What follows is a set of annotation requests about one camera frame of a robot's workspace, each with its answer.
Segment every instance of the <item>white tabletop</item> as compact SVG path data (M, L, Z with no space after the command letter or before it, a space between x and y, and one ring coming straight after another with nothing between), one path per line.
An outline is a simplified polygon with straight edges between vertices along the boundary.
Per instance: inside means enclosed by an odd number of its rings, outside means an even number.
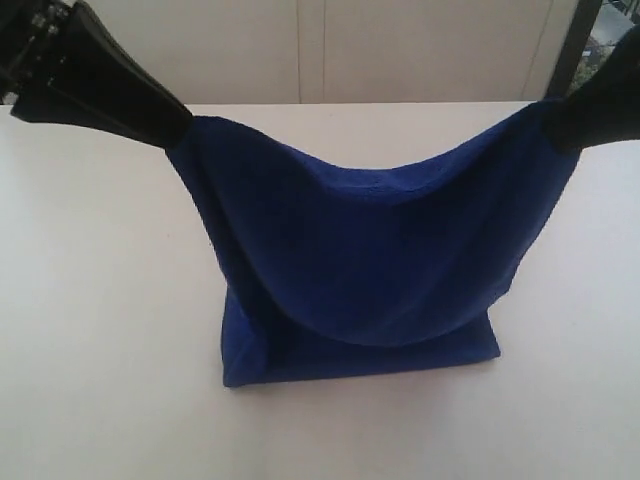
M520 106L194 110L379 167ZM0 228L2 480L640 478L640 143L585 152L470 367L223 388L214 252L128 140L2 112Z

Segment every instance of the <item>blue velvet fabric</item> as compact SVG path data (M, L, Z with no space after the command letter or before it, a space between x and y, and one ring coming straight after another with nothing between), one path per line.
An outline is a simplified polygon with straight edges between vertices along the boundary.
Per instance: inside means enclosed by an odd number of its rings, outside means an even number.
M228 281L224 384L462 365L500 355L487 309L579 154L530 105L459 147L344 169L222 118L167 152Z

